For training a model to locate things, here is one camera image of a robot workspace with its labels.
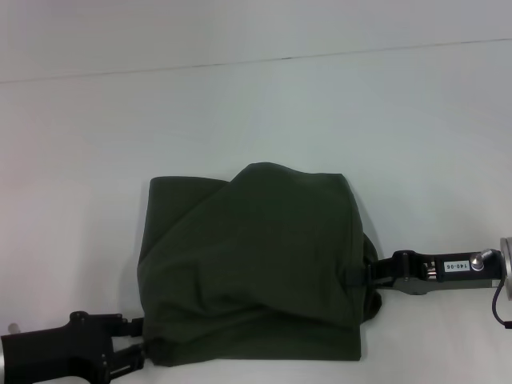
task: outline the green fabric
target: green fabric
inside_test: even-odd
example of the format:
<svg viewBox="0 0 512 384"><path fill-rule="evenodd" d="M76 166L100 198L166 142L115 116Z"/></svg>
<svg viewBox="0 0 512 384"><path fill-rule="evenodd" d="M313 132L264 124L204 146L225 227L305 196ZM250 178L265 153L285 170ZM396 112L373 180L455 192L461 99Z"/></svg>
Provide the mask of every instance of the green fabric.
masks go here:
<svg viewBox="0 0 512 384"><path fill-rule="evenodd" d="M343 279L376 259L340 174L260 163L231 182L155 178L138 265L148 355L359 360L381 299Z"/></svg>

